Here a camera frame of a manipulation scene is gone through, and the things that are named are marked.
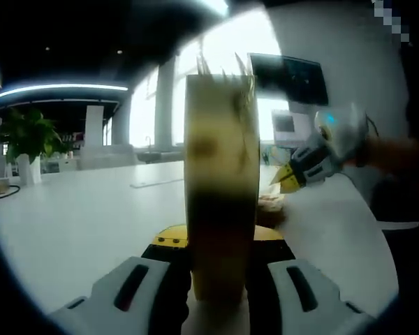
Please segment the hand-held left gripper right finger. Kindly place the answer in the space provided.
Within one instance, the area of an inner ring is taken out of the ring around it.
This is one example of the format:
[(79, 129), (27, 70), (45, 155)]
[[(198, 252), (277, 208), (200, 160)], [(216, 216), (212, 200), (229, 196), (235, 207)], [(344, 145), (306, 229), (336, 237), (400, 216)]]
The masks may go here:
[(246, 289), (251, 334), (366, 334), (374, 323), (270, 228), (254, 232)]

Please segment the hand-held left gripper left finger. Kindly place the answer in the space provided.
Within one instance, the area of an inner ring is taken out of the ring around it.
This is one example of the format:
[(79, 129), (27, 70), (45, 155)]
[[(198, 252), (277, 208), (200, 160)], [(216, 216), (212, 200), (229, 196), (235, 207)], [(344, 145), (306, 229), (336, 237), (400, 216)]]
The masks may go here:
[(181, 334), (189, 316), (191, 263), (185, 225), (158, 233), (140, 257), (98, 279), (89, 296), (49, 317), (63, 334)]

